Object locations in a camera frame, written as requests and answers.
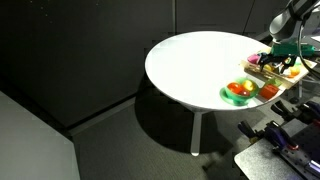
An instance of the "floor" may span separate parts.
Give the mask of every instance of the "floor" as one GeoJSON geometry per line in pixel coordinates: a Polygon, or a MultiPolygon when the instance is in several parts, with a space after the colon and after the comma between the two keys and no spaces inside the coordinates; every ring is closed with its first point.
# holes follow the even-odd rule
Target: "floor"
{"type": "MultiPolygon", "coordinates": [[[[303,87],[300,102],[320,102],[319,87],[311,83],[303,87]]],[[[294,107],[285,95],[273,102],[277,100],[294,107]]],[[[233,160],[250,145],[237,123],[247,120],[257,130],[271,120],[283,123],[271,105],[205,114],[200,155],[194,157],[189,153],[193,114],[155,88],[147,88],[134,103],[76,133],[81,179],[247,179],[233,160]]]]}

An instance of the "bowl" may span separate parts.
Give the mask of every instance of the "bowl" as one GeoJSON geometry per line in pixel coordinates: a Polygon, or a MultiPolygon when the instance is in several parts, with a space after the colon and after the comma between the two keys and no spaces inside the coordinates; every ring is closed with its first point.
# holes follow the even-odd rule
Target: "bowl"
{"type": "Polygon", "coordinates": [[[259,86],[257,85],[256,82],[254,82],[251,79],[248,79],[248,78],[237,78],[233,82],[242,84],[246,80],[250,80],[253,83],[253,86],[254,86],[253,90],[250,91],[250,95],[249,96],[242,96],[242,95],[236,94],[236,93],[232,92],[227,86],[224,87],[227,97],[229,99],[232,99],[235,104],[248,103],[248,101],[250,99],[252,99],[253,97],[255,97],[259,92],[259,86]]]}

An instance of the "white round table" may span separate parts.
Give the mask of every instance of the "white round table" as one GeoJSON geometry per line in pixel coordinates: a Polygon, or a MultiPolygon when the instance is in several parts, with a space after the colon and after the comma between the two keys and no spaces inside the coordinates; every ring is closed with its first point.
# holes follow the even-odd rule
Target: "white round table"
{"type": "Polygon", "coordinates": [[[245,73],[240,62],[267,47],[236,34],[200,31],[170,37],[149,52],[145,68],[150,81],[166,96],[195,113],[192,155],[199,154],[203,113],[253,108],[268,102],[254,98],[248,105],[234,106],[226,103],[219,93],[236,77],[248,77],[262,87],[264,82],[245,73]]]}

